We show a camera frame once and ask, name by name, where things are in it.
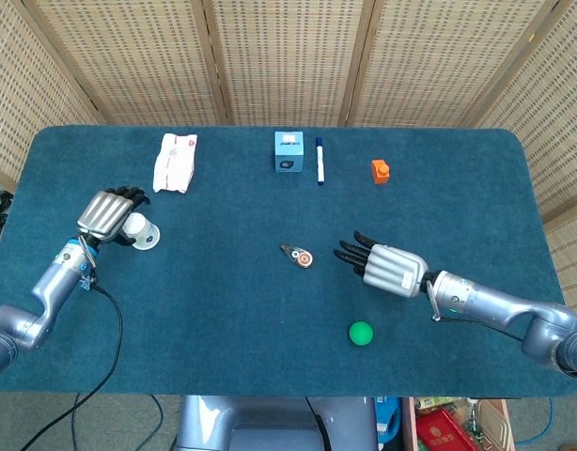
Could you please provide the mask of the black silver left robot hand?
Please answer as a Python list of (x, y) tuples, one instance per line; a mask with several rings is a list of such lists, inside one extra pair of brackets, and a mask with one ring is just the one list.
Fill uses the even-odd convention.
[(102, 243), (114, 242), (122, 246), (135, 243), (122, 230), (130, 214), (150, 199), (140, 187), (108, 188), (98, 191), (77, 221), (80, 237), (97, 250)]

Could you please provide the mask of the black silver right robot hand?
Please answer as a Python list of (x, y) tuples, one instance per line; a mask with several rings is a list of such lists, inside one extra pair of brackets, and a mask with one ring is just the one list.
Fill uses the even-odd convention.
[(427, 293), (429, 266), (413, 253), (378, 243), (359, 231), (355, 244), (340, 241), (334, 255), (352, 266), (364, 283), (403, 298)]

